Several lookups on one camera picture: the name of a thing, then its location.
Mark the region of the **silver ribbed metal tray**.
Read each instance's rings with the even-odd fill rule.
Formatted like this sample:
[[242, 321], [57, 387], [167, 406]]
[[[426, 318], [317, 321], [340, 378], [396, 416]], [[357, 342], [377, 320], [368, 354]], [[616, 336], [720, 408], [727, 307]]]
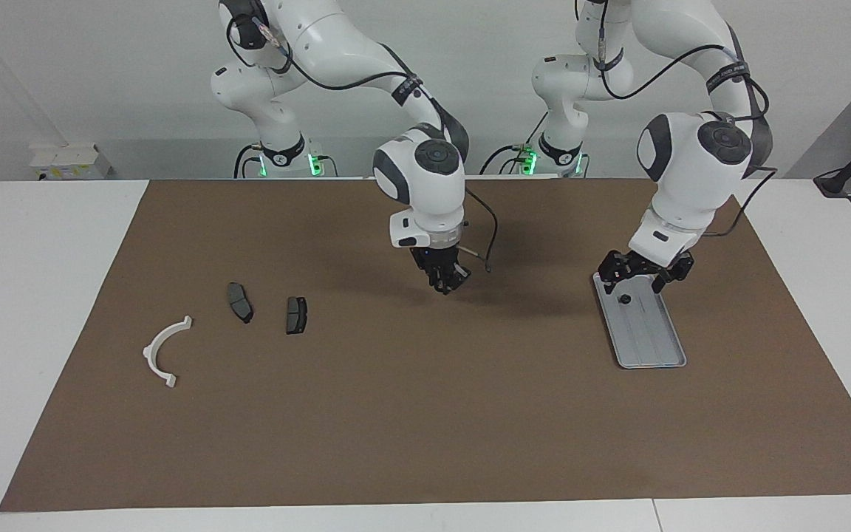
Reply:
[[[653, 293], [652, 282], [652, 276], [636, 276], [608, 293], [600, 276], [593, 275], [612, 351], [622, 368], [680, 368], [688, 363], [662, 294]], [[632, 302], [621, 305], [621, 294], [629, 294]]]

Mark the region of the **white power strip box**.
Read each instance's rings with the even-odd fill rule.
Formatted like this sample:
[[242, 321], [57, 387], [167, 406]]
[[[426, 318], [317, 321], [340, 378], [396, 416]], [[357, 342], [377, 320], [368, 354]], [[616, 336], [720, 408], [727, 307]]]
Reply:
[[65, 147], [31, 145], [28, 168], [38, 180], [104, 180], [114, 169], [95, 144]]

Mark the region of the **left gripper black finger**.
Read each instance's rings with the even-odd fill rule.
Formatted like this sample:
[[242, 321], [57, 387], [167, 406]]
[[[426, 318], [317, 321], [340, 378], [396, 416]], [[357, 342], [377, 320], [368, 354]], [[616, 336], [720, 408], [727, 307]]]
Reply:
[[676, 259], [669, 268], [659, 270], [653, 280], [653, 293], [661, 293], [669, 283], [685, 280], [693, 266], [694, 259]]
[[598, 266], [598, 275], [605, 285], [615, 285], [629, 277], [628, 256], [607, 255]]

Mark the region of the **brown table mat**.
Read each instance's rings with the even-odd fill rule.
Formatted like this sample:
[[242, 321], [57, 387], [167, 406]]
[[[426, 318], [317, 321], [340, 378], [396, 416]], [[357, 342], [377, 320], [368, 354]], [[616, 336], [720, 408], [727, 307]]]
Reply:
[[[851, 397], [749, 223], [664, 292], [686, 366], [625, 370], [592, 276], [652, 183], [473, 188], [493, 270], [443, 296], [375, 183], [153, 182], [0, 511], [851, 493]], [[169, 389], [142, 350], [185, 316]]]

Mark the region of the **long grey brake pad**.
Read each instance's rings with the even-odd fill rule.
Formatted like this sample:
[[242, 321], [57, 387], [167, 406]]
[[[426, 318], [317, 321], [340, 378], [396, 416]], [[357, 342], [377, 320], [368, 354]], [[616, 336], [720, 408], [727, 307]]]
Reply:
[[254, 309], [247, 298], [245, 287], [240, 283], [230, 282], [227, 287], [227, 296], [233, 314], [244, 324], [249, 324], [253, 320]]

